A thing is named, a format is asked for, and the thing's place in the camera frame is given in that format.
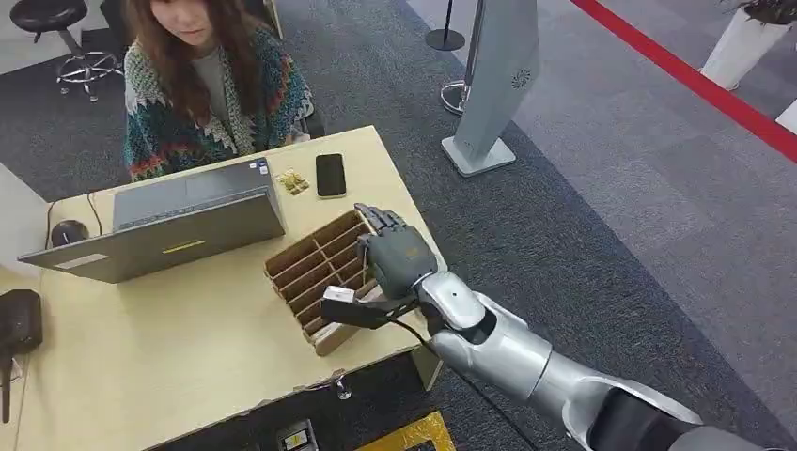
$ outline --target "desk leg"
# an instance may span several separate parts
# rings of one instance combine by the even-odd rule
[[[411,350],[410,353],[413,356],[413,362],[415,362],[415,368],[418,370],[421,383],[423,383],[424,389],[428,392],[437,381],[437,375],[440,374],[440,370],[443,368],[443,361],[422,346]]]

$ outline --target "cardboard organizer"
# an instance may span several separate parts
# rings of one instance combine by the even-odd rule
[[[318,355],[329,354],[357,332],[356,327],[321,318],[324,290],[331,285],[351,288],[363,299],[377,285],[356,250],[357,237],[367,233],[371,229],[352,210],[266,261],[266,276]]]

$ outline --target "red line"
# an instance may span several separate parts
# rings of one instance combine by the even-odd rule
[[[597,0],[571,1],[618,38],[652,61],[653,64],[662,68],[698,96],[730,116],[739,125],[784,154],[786,158],[797,163],[797,134],[790,132],[789,129],[764,116],[752,106],[704,77],[692,66],[678,59],[677,56],[622,20]]]

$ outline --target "black cable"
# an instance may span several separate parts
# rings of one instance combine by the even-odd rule
[[[426,350],[428,350],[429,352],[431,352],[431,353],[432,353],[432,355],[434,355],[435,357],[438,357],[438,358],[439,358],[439,356],[437,355],[437,352],[435,352],[435,351],[434,351],[434,350],[431,348],[431,346],[429,345],[429,343],[427,343],[427,341],[426,341],[426,340],[424,340],[424,339],[423,339],[423,337],[421,336],[421,334],[419,334],[419,333],[418,333],[418,332],[417,332],[415,329],[413,329],[412,327],[410,327],[410,326],[409,326],[409,325],[407,325],[406,323],[404,323],[404,322],[402,322],[402,321],[399,321],[398,319],[393,319],[393,318],[389,318],[389,317],[388,317],[388,318],[387,318],[387,320],[388,320],[388,321],[390,321],[390,322],[392,322],[393,324],[396,324],[398,327],[401,327],[401,328],[405,329],[405,330],[406,330],[407,332],[409,332],[410,334],[414,335],[414,336],[415,336],[415,338],[417,338],[417,339],[418,339],[418,341],[421,343],[421,345],[423,345],[423,347],[424,347],[424,348],[426,348]],[[501,415],[501,417],[504,419],[504,421],[506,421],[506,422],[507,422],[507,424],[508,424],[508,425],[510,425],[510,426],[512,427],[512,429],[514,429],[514,430],[515,430],[515,433],[516,433],[516,434],[518,434],[518,436],[520,436],[520,438],[522,438],[522,439],[524,440],[524,442],[526,442],[526,444],[528,444],[528,447],[529,447],[530,449],[532,449],[532,450],[534,450],[534,451],[539,451],[539,448],[537,448],[537,446],[534,444],[534,442],[532,442],[532,441],[531,441],[531,439],[530,439],[530,438],[529,438],[529,437],[528,437],[528,436],[525,434],[525,432],[523,432],[523,430],[521,429],[521,427],[520,427],[520,426],[518,426],[518,425],[517,425],[517,424],[516,424],[514,421],[512,421],[512,419],[511,419],[511,418],[509,418],[509,416],[507,415],[507,413],[506,413],[506,412],[504,412],[504,411],[503,411],[503,410],[502,410],[500,407],[498,407],[498,406],[497,406],[497,405],[496,405],[496,404],[495,404],[495,403],[492,401],[492,399],[490,399],[490,398],[489,398],[487,395],[485,395],[485,394],[484,394],[484,392],[482,392],[482,391],[481,391],[481,390],[480,390],[478,387],[476,387],[476,385],[475,385],[475,384],[474,384],[474,383],[473,383],[471,380],[469,380],[469,379],[468,379],[468,378],[466,378],[466,377],[465,377],[465,376],[464,376],[462,373],[460,373],[460,371],[459,371],[459,370],[457,370],[457,368],[455,368],[455,367],[453,367],[453,366],[451,366],[451,365],[449,366],[449,368],[451,368],[451,371],[453,371],[453,372],[454,372],[454,374],[456,374],[457,376],[459,376],[459,377],[460,377],[460,379],[462,379],[462,381],[463,381],[463,382],[465,382],[465,383],[466,383],[466,384],[467,384],[469,387],[471,387],[471,389],[472,389],[474,392],[476,392],[476,393],[477,393],[477,395],[479,395],[479,396],[480,396],[482,399],[484,399],[484,402],[486,402],[487,404],[489,404],[489,405],[490,405],[490,407],[491,407],[491,408],[492,408],[494,411],[496,411],[496,412],[497,412],[499,415]]]
[[[86,200],[91,210],[94,211],[94,217],[97,218],[97,226],[100,227],[100,235],[102,235],[102,221],[100,221],[100,215],[97,214],[97,209],[94,208],[94,202],[91,202],[91,193],[86,193]]]
[[[50,242],[50,213],[53,212],[53,207],[58,201],[50,204],[50,207],[47,209],[47,230],[44,231],[44,250],[47,250],[47,243]]]

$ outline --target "gray shirt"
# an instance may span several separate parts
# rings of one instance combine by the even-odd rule
[[[222,121],[229,130],[229,111],[224,90],[224,67],[221,52],[216,47],[211,54],[191,62],[199,75],[199,79],[208,87],[211,94],[211,112]]]

